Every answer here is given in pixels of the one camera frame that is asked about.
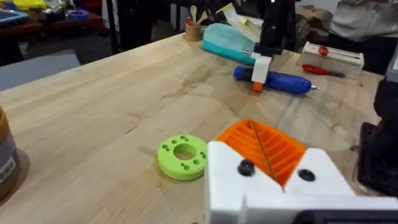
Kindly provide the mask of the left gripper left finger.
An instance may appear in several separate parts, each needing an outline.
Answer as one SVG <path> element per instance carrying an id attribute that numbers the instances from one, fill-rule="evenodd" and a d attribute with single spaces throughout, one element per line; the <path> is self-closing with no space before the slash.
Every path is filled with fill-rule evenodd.
<path id="1" fill-rule="evenodd" d="M 260 130 L 245 119 L 207 144 L 207 223 L 282 223 L 274 206 L 282 187 L 267 161 Z"/>

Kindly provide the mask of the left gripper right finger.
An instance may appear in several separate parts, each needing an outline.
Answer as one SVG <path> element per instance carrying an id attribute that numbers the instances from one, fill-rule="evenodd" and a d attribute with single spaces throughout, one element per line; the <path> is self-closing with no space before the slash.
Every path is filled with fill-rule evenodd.
<path id="1" fill-rule="evenodd" d="M 253 121 L 264 173 L 286 194 L 354 195 L 328 154 L 307 147 L 276 128 Z"/>

